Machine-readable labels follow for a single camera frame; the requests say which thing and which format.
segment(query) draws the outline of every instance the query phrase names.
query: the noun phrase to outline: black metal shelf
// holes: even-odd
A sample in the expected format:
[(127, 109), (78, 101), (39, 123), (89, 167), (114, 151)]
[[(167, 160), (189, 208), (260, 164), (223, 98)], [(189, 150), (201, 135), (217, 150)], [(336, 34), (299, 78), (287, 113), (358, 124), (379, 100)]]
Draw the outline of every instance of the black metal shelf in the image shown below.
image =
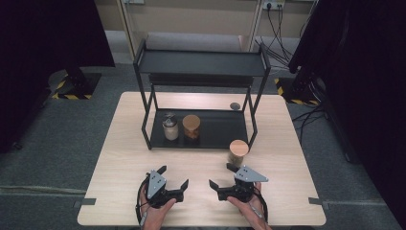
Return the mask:
[[(148, 148), (228, 149), (236, 139), (247, 142), (251, 148), (258, 132), (255, 113), (271, 70), (265, 50), (263, 45), (257, 53), (149, 50), (143, 40), (134, 60), (134, 70), (146, 110), (142, 132)], [(151, 94), (148, 101), (141, 74), (149, 75)], [(253, 77), (262, 78), (254, 103), (250, 95)], [(154, 85), (242, 87), (247, 92), (240, 110), (172, 109), (159, 108)], [(152, 100), (156, 113), (149, 138), (146, 126)], [(247, 106), (253, 125), (250, 139), (244, 116)], [(184, 137), (182, 122), (178, 123), (179, 137), (174, 141), (167, 140), (162, 119), (168, 112), (174, 112), (180, 121), (187, 115), (197, 115), (201, 120), (198, 141), (192, 142)]]

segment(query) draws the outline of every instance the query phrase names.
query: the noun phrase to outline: cork lid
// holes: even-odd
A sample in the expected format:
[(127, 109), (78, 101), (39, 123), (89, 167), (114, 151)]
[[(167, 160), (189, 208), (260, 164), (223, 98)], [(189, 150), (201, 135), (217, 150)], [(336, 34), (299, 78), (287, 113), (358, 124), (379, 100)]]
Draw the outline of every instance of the cork lid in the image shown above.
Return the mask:
[(188, 115), (183, 119), (183, 127), (187, 130), (195, 130), (200, 126), (200, 118), (196, 115)]
[(241, 140), (235, 140), (230, 144), (230, 151), (236, 156), (244, 156), (248, 153), (247, 143)]

